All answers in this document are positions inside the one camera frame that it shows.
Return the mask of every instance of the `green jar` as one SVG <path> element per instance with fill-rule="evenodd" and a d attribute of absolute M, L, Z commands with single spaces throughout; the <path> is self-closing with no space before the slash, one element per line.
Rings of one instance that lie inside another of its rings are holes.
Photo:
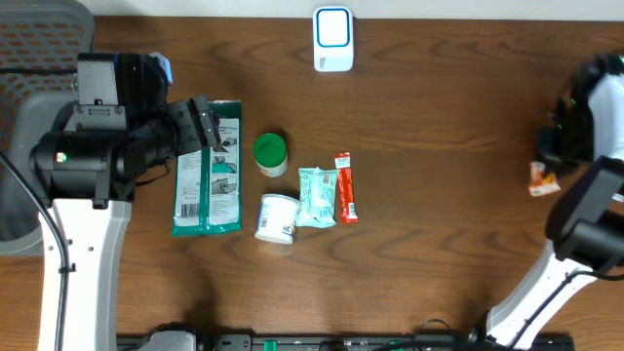
<path fill-rule="evenodd" d="M 253 145 L 253 157 L 265 176 L 281 176 L 289 167 L 286 142 L 276 134 L 267 133 L 260 136 Z"/>

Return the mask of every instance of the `green lid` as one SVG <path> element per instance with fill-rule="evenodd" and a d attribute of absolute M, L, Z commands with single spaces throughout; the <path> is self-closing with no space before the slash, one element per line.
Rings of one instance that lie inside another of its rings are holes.
<path fill-rule="evenodd" d="M 268 133 L 260 136 L 253 145 L 255 161 L 262 167 L 275 168 L 280 166 L 286 157 L 286 143 L 281 136 Z"/>

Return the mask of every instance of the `printed label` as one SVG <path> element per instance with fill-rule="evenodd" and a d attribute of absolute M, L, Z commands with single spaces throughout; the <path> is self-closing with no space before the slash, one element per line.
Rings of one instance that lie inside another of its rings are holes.
<path fill-rule="evenodd" d="M 351 157 L 350 156 L 347 156 L 347 157 L 336 157 L 335 158 L 335 167 L 337 169 L 343 169 L 343 168 L 351 167 Z"/>
<path fill-rule="evenodd" d="M 286 169 L 289 167 L 289 157 L 287 155 L 286 159 L 284 160 L 284 162 L 282 162 L 282 164 L 280 166 L 274 167 L 274 168 L 262 167 L 262 166 L 260 166 L 260 164 L 258 162 L 256 162 L 256 164 L 260 168 L 260 171 L 262 172 L 262 174 L 265 175 L 265 176 L 269 176 L 269 177 L 281 176 L 281 175 L 284 174 Z"/>
<path fill-rule="evenodd" d="M 202 151 L 193 152 L 177 158 L 175 225 L 199 225 L 199 191 L 201 179 Z"/>
<path fill-rule="evenodd" d="M 240 121 L 222 118 L 218 126 L 221 144 L 211 151 L 209 224 L 238 220 L 240 163 L 238 159 Z"/>
<path fill-rule="evenodd" d="M 349 218 L 357 218 L 358 214 L 355 212 L 355 204 L 349 203 Z"/>

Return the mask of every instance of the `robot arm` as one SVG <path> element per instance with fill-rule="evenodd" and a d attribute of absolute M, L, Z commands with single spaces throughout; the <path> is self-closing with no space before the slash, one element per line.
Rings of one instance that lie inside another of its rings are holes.
<path fill-rule="evenodd" d="M 79 101 L 66 128 L 75 132 L 46 133 L 30 155 L 42 184 L 38 195 L 68 256 L 63 277 L 63 248 L 42 225 L 40 351 L 56 344 L 63 351 L 116 350 L 119 262 L 136 180 L 175 156 L 220 142 L 218 119 L 205 96 L 166 103 L 172 77 L 162 56 L 81 54 L 77 66 Z M 64 318 L 58 317 L 60 308 Z M 58 334 L 58 326 L 64 332 Z M 145 350 L 194 350 L 195 337 L 163 331 Z"/>
<path fill-rule="evenodd" d="M 624 163 L 599 158 L 551 211 L 548 242 L 516 289 L 487 315 L 487 338 L 528 350 L 542 327 L 579 290 L 624 265 L 624 217 L 607 210 L 624 185 Z"/>
<path fill-rule="evenodd" d="M 606 74 L 591 93 L 594 158 L 624 160 L 624 74 Z"/>

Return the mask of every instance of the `wet wipes package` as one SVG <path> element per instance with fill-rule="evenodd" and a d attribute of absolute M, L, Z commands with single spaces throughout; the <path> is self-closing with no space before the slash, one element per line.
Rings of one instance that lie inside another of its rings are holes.
<path fill-rule="evenodd" d="M 299 169 L 301 207 L 296 216 L 296 226 L 327 228 L 335 225 L 333 208 L 338 170 L 320 168 Z"/>
<path fill-rule="evenodd" d="M 240 101 L 213 101 L 221 144 L 177 158 L 174 236 L 219 235 L 242 228 Z"/>

